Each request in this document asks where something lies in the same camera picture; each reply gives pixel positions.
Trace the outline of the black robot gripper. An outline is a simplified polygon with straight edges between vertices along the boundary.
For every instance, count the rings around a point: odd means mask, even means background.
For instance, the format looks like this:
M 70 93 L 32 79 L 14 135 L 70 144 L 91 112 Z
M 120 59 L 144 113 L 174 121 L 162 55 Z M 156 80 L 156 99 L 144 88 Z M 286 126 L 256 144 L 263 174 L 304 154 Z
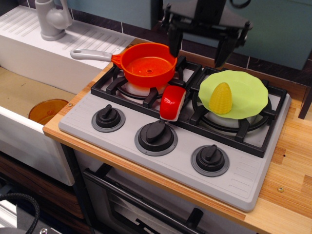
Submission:
M 253 24 L 234 12 L 250 1 L 235 4 L 225 0 L 169 0 L 163 5 L 162 27 L 169 39 L 170 54 L 177 57 L 183 34 L 191 34 L 219 41 L 214 67 L 222 67 L 237 46 L 244 46 Z

